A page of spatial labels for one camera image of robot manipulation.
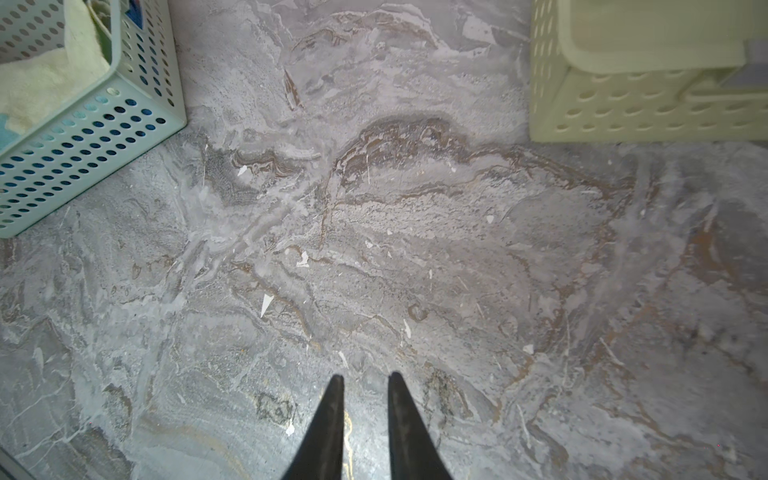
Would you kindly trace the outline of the light green yellow towel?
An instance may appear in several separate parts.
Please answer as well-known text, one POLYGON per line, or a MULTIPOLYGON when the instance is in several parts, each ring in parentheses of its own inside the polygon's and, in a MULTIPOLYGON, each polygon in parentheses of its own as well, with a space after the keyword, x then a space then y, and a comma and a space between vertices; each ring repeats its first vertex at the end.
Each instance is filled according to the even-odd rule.
POLYGON ((1 147, 73 100, 110 67, 86 1, 65 1, 64 44, 1 65, 1 147))

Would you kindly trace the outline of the yellow-green plastic basket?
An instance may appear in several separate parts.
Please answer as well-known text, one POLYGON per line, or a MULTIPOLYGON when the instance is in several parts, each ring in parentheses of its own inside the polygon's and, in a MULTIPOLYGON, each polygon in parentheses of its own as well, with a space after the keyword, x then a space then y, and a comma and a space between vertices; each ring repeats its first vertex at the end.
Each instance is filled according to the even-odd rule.
POLYGON ((536 1, 536 142, 763 141, 763 1, 536 1))

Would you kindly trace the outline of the mint green plastic basket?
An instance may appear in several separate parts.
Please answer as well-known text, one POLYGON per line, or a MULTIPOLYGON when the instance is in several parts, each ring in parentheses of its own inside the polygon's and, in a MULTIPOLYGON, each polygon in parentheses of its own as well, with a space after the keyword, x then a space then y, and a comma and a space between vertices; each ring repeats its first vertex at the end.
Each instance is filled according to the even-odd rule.
POLYGON ((12 238, 187 123, 165 1, 109 4, 109 70, 1 149, 1 236, 12 238))

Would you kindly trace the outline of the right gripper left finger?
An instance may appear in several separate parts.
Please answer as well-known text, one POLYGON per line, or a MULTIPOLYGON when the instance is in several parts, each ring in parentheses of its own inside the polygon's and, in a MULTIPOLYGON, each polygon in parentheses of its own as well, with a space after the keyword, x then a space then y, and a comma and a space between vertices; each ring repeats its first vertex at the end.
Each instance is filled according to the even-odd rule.
POLYGON ((342 478, 344 413, 344 379, 333 375, 284 480, 342 478))

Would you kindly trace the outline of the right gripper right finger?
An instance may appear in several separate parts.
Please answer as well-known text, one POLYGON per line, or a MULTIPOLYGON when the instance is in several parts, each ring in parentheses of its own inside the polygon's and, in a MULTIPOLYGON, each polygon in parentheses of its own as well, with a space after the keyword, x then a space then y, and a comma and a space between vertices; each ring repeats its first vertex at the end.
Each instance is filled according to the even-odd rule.
POLYGON ((393 480, 452 479, 399 372, 388 380, 388 432, 393 480))

